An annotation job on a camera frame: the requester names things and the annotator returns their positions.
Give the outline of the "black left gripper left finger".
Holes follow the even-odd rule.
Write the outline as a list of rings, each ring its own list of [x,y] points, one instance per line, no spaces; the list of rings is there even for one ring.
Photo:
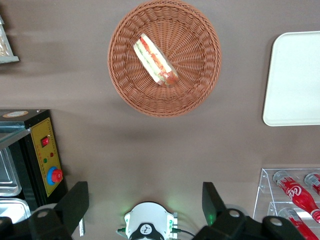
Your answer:
[[[12,223],[0,218],[2,240],[71,240],[79,222],[89,209],[89,188],[86,181],[77,182],[55,205],[35,211],[28,219]]]

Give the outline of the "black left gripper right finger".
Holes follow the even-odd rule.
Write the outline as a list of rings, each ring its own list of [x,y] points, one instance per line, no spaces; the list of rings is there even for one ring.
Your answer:
[[[303,240],[303,235],[287,219],[265,216],[262,222],[242,211],[227,208],[212,182],[202,184],[202,211],[207,225],[194,240]]]

